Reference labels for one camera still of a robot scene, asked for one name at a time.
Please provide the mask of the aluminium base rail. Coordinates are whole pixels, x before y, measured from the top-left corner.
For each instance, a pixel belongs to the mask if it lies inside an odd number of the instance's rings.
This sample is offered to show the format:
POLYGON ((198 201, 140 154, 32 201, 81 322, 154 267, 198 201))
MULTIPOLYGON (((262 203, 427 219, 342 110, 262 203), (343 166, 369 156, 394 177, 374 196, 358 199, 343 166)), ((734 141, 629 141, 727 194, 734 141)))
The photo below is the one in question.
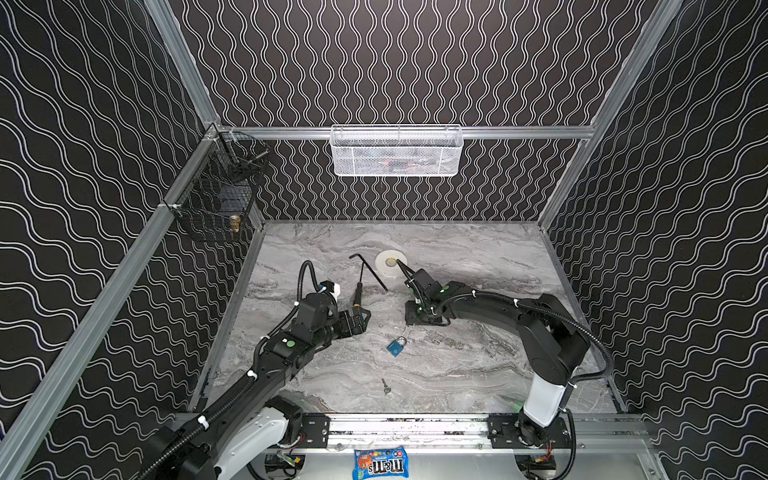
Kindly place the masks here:
POLYGON ((589 453, 642 452, 652 448, 637 415, 565 413, 538 432, 533 445, 521 440, 516 414, 305 414, 300 449, 344 452, 404 446, 427 451, 534 453, 571 447, 589 453))

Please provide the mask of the brass padlock in basket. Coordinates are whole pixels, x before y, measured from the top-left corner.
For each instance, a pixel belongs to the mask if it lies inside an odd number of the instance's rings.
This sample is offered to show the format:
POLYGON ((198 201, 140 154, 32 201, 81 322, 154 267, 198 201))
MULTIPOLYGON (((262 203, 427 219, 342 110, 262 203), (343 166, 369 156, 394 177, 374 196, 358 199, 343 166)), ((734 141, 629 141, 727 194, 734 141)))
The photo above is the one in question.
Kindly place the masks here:
POLYGON ((230 232, 232 234, 238 234, 241 230, 242 218, 239 215, 231 215, 229 217, 230 232))

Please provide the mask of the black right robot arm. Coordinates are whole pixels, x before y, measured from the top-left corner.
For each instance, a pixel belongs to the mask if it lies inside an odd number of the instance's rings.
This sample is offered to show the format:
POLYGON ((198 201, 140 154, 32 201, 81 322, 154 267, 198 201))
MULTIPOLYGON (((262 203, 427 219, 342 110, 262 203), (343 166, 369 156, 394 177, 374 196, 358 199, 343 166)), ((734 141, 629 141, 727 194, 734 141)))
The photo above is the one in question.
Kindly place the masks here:
POLYGON ((442 285, 424 269, 414 270, 400 260, 396 265, 413 294, 405 304, 408 325, 447 327, 454 320, 468 320, 519 337, 533 371, 515 422, 516 436, 526 446, 540 447, 549 441, 549 429, 566 410, 577 384, 613 372, 609 349, 553 295, 513 298, 456 281, 442 285))

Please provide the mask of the white tape roll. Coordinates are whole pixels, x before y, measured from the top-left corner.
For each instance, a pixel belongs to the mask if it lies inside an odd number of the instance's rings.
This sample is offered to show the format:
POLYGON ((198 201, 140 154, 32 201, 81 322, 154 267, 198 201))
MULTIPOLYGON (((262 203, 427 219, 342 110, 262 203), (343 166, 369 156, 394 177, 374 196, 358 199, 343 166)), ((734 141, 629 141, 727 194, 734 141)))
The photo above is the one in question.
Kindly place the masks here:
POLYGON ((375 269, 377 273, 386 278, 402 278, 404 273, 400 265, 408 265, 406 255, 399 250, 384 250, 377 254, 375 258, 375 269))

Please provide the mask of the candy bag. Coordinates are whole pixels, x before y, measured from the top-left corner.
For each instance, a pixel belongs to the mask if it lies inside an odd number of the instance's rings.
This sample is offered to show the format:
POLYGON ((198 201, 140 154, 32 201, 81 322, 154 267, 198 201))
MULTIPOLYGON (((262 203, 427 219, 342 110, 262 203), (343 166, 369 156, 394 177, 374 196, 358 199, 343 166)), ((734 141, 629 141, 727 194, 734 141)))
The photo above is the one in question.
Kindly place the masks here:
POLYGON ((354 451, 353 480, 409 476, 409 457, 402 446, 354 451))

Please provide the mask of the large blue padlock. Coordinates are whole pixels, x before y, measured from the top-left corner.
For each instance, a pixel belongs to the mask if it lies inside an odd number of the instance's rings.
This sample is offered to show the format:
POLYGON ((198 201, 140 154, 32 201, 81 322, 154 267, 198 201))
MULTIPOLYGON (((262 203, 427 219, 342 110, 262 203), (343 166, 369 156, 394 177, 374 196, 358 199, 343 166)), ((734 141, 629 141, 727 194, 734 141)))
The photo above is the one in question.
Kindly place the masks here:
POLYGON ((386 350, 393 356, 397 357, 399 356, 404 348, 407 345, 407 338, 404 336, 397 337, 396 339, 392 340, 388 346, 386 347, 386 350))

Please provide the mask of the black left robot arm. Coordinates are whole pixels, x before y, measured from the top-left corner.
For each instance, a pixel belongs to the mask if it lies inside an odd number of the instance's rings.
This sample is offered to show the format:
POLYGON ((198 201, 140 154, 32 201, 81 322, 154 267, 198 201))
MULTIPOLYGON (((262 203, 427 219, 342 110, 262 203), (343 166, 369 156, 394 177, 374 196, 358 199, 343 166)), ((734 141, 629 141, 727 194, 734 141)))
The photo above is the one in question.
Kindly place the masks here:
POLYGON ((257 343, 251 366, 213 404, 177 428, 153 434, 140 479, 232 479, 271 448, 302 443, 303 411, 278 392, 333 341, 363 334, 371 314, 356 285, 350 309, 340 287, 315 281, 289 314, 257 343))

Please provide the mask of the black hex key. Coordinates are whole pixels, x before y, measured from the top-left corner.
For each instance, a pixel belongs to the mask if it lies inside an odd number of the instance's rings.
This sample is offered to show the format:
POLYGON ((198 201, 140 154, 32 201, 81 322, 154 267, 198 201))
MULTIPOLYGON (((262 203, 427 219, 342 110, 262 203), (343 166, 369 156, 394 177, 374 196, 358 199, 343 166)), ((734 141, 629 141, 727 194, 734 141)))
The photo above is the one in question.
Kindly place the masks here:
POLYGON ((378 285, 385 291, 388 292, 389 288, 386 286, 386 284, 383 282, 383 280, 380 278, 378 273, 375 271, 375 269, 369 264, 369 262, 359 253, 354 253, 349 256, 350 260, 359 260, 361 262, 360 267, 360 273, 358 277, 358 284, 363 284, 363 276, 365 272, 368 272, 378 283, 378 285))

